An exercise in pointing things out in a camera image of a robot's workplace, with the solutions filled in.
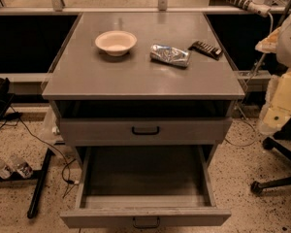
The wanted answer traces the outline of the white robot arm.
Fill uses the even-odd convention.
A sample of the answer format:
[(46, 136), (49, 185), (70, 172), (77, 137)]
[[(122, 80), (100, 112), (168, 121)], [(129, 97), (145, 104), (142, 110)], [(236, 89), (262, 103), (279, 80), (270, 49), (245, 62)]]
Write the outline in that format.
[(291, 118), (291, 14), (255, 48), (263, 53), (274, 53), (276, 61), (287, 68), (281, 76), (272, 75), (266, 103), (259, 115), (258, 131), (271, 136)]

